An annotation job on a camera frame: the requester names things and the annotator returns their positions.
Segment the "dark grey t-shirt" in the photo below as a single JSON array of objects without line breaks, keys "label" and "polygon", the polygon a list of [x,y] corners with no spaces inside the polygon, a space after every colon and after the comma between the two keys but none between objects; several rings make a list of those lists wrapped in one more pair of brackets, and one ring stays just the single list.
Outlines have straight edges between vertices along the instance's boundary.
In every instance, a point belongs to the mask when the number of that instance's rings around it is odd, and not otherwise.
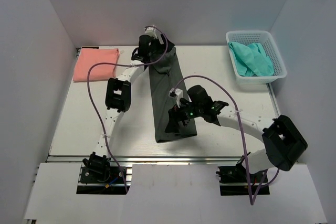
[{"label": "dark grey t-shirt", "polygon": [[180,140],[197,135],[195,121],[191,120],[178,133],[166,133],[169,122],[169,109],[176,102],[169,98],[169,91],[183,79],[175,45],[168,42],[168,49],[163,58],[149,66],[150,89],[154,116],[155,140],[157,143]]}]

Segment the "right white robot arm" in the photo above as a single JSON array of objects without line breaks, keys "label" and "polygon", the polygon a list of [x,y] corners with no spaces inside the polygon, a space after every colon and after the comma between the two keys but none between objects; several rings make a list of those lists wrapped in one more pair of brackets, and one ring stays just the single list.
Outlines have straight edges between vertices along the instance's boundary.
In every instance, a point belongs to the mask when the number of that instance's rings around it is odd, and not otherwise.
[{"label": "right white robot arm", "polygon": [[270,119],[239,112],[227,102],[212,100],[200,85],[191,87],[187,93],[189,100],[183,98],[181,89],[169,91],[176,105],[168,111],[165,132],[179,134],[192,119],[202,118],[210,124],[236,129],[259,139],[264,148],[243,155],[236,165],[238,177],[245,182],[273,167],[285,172],[291,170],[308,147],[292,120],[285,115]]}]

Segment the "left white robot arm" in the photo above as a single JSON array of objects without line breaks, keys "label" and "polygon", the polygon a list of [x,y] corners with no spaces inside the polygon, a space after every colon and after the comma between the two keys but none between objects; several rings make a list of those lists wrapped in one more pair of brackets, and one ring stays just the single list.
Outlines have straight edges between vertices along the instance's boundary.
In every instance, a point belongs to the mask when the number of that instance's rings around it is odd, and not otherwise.
[{"label": "left white robot arm", "polygon": [[[141,75],[146,67],[159,62],[167,53],[169,41],[164,33],[156,35],[154,31],[145,32],[139,37],[139,44],[135,53],[132,54],[129,65],[117,63],[101,62],[91,66],[87,73],[87,90],[89,99],[102,126],[102,132],[97,146],[93,153],[97,156],[111,158],[114,161],[109,144],[113,141],[114,132],[122,117],[128,111],[131,105],[131,86],[134,81]],[[124,67],[125,70],[116,78],[108,80],[105,105],[106,115],[102,117],[93,101],[90,90],[90,76],[94,68],[98,66],[118,66]]]}]

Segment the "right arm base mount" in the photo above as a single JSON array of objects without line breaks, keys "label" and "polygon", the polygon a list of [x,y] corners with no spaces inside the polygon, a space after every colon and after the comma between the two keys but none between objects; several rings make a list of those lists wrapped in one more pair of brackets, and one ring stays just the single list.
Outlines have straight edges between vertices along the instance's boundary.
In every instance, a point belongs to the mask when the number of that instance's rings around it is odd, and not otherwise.
[{"label": "right arm base mount", "polygon": [[[261,184],[261,188],[258,191],[258,195],[269,195],[268,178],[262,181],[262,177],[265,172],[258,172],[250,175],[250,184],[252,195],[256,192],[257,187]],[[248,196],[248,184],[246,179],[246,172],[238,166],[219,166],[216,171],[216,175],[219,178],[219,188],[221,196]]]}]

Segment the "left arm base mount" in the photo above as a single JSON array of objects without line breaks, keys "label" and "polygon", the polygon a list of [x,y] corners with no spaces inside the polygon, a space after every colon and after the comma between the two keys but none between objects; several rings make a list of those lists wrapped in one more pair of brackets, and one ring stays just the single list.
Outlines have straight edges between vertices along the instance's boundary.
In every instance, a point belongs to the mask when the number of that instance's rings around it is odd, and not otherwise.
[{"label": "left arm base mount", "polygon": [[131,169],[117,166],[110,158],[93,152],[82,160],[78,195],[126,195],[131,184]]}]

